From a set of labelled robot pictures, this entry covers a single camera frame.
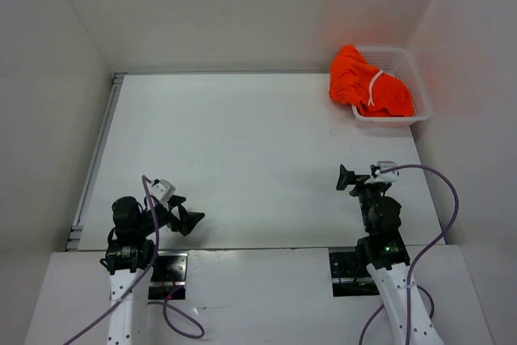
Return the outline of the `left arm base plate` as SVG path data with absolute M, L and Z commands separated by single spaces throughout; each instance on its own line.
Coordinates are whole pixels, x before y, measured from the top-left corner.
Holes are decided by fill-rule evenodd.
M 187 252 L 161 252 L 149 284 L 150 301 L 184 300 L 187 280 Z

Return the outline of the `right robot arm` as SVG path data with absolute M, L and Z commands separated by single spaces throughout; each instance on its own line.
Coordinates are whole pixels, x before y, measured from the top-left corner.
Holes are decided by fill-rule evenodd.
M 442 344 L 420 288 L 410 274 L 410 256 L 399 232 L 401 205 L 386 195 L 396 175 L 383 174 L 380 170 L 394 166 L 391 162 L 380 162 L 372 166 L 368 175 L 339 167 L 336 189 L 352 187 L 350 196 L 359 200 L 367 234 L 356 244 L 355 268 L 372 277 L 396 344 Z

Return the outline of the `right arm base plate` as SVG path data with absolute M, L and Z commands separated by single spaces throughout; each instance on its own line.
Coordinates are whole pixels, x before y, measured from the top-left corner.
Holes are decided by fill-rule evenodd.
M 378 296 L 379 291 L 352 249 L 329 250 L 334 297 Z

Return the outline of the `orange shorts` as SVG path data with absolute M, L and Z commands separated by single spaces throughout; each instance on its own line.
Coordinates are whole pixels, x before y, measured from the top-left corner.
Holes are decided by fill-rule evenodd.
M 412 96 L 407 86 L 370 65 L 353 45 L 340 49 L 330 65 L 330 99 L 351 105 L 364 117 L 411 117 Z

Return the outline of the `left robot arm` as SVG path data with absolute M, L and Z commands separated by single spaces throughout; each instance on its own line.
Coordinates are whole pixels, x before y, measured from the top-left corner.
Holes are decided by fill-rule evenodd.
M 155 232 L 153 212 L 160 228 L 168 226 L 184 237 L 190 234 L 205 214 L 188 211 L 185 201 L 173 195 L 165 204 L 143 208 L 137 199 L 125 196 L 113 203 L 114 228 L 100 260 L 111 285 L 108 344 L 147 344 L 148 304 L 168 301 L 184 286 L 187 256 L 160 255 L 150 236 Z

